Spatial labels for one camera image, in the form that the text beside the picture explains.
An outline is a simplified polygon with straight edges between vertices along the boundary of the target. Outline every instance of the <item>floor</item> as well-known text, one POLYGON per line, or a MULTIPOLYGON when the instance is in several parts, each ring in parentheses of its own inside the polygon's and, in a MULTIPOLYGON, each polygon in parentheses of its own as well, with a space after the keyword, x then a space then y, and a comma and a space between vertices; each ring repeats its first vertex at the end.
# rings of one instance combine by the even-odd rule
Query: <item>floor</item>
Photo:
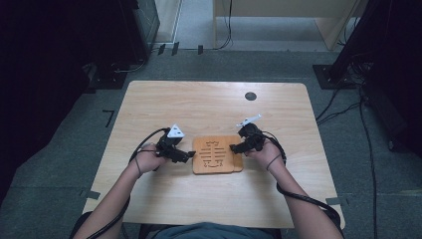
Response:
MULTIPOLYGON (((226 23, 229 18, 217 19, 217 44, 213 44, 212 1, 209 0, 155 0, 161 22, 156 45, 179 42, 180 49, 221 47, 229 36, 226 23)), ((354 25, 350 20, 345 38, 354 25)), ((328 49, 312 18, 232 17, 232 42, 229 51, 299 51, 327 52, 328 49)))

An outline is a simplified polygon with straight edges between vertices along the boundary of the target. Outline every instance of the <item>table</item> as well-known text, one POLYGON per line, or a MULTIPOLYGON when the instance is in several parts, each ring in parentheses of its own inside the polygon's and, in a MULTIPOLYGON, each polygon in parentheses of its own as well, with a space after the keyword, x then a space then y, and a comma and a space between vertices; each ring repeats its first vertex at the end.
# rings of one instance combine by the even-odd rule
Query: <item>table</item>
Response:
POLYGON ((229 16, 230 2, 232 17, 315 18, 326 47, 333 50, 350 17, 360 16, 367 0, 213 0, 214 47, 217 47, 216 18, 229 16))
MULTIPOLYGON (((287 167, 304 190, 321 201, 337 198, 305 85, 136 81, 128 86, 92 187, 101 196, 88 199, 84 212, 96 208, 133 150, 156 129, 177 123, 185 133, 178 148, 187 151, 194 137, 235 135, 236 123, 257 114, 262 118, 255 124, 279 139, 287 167), (246 100, 249 92, 256 94, 254 101, 246 100)), ((243 171, 230 174, 195 175, 192 159, 186 164, 168 161, 136 183, 124 221, 293 228, 275 179, 255 160, 243 157, 243 171)), ((342 218, 340 206, 333 208, 342 218)))

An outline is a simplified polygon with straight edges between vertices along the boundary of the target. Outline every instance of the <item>wooden desk panel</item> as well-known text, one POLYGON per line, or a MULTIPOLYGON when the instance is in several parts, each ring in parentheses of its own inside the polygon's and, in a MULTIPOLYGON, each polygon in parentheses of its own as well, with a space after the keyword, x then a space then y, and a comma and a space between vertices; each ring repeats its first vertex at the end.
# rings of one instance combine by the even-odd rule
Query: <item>wooden desk panel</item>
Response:
MULTIPOLYGON (((286 151, 287 167, 304 190, 325 201, 336 197, 307 89, 302 84, 225 82, 131 82, 84 211, 94 210, 127 165, 137 145, 154 130, 177 123, 186 134, 178 144, 192 149, 200 135, 236 134, 236 123, 261 114, 261 130, 286 151), (245 94, 254 92, 255 101, 245 94)), ((151 141, 157 142, 162 133, 151 141)), ((162 165, 136 183, 124 221, 190 224, 211 221, 247 227, 293 228, 275 179, 244 157, 239 173, 195 175, 191 159, 162 165)), ((334 206, 342 217, 339 206, 334 206)))

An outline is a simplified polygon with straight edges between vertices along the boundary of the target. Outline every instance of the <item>gray carpet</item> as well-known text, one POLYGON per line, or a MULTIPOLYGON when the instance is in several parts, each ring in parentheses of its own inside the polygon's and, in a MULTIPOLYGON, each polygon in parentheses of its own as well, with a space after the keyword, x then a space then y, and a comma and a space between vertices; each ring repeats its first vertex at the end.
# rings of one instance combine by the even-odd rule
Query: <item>gray carpet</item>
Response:
MULTIPOLYGON (((336 53, 229 52, 179 50, 151 57, 128 74, 122 90, 82 95, 52 141, 22 165, 0 211, 0 238, 66 238, 81 215, 113 121, 130 81, 289 82, 307 86, 317 116, 332 91, 319 88, 313 64, 331 64, 336 53)), ((340 91, 328 114, 359 101, 357 90, 340 91)), ((390 152, 382 123, 370 107, 363 108, 369 129, 377 179, 379 238, 422 238, 422 159, 412 152, 390 152)), ((373 238, 372 177, 369 149, 359 110, 319 127, 345 218, 346 238, 373 238)), ((138 225, 125 223, 130 238, 138 225)), ((283 230, 284 238, 297 238, 283 230)))

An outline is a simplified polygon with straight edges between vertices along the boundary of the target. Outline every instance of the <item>stand base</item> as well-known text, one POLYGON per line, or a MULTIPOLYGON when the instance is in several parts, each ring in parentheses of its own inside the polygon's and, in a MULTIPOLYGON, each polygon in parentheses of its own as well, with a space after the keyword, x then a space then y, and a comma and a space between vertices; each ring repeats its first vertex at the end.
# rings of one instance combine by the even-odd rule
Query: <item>stand base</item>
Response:
POLYGON ((350 85, 347 82, 349 74, 345 74, 341 79, 331 79, 329 76, 329 70, 332 65, 313 65, 316 78, 319 82, 319 86, 323 90, 331 89, 354 89, 354 85, 350 85))
POLYGON ((92 90, 119 90, 123 87, 127 73, 113 73, 106 78, 100 78, 96 72, 90 81, 92 90))

